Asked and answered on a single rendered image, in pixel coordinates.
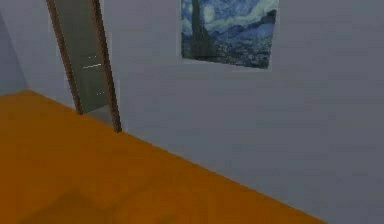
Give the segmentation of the blue night sky painting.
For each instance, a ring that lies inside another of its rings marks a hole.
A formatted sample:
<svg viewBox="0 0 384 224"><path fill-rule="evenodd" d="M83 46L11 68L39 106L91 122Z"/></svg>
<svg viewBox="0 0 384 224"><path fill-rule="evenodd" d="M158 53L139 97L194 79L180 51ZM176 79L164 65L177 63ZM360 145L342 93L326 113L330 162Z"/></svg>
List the blue night sky painting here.
<svg viewBox="0 0 384 224"><path fill-rule="evenodd" d="M266 69L279 0L180 0L181 57Z"/></svg>

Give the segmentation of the brown framed doorway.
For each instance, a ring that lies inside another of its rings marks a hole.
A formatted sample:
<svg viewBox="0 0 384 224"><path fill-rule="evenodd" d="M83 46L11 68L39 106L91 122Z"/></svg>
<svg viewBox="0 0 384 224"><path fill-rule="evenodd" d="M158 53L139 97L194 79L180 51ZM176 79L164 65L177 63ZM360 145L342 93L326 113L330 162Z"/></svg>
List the brown framed doorway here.
<svg viewBox="0 0 384 224"><path fill-rule="evenodd" d="M122 131L100 0L46 0L76 112L109 107Z"/></svg>

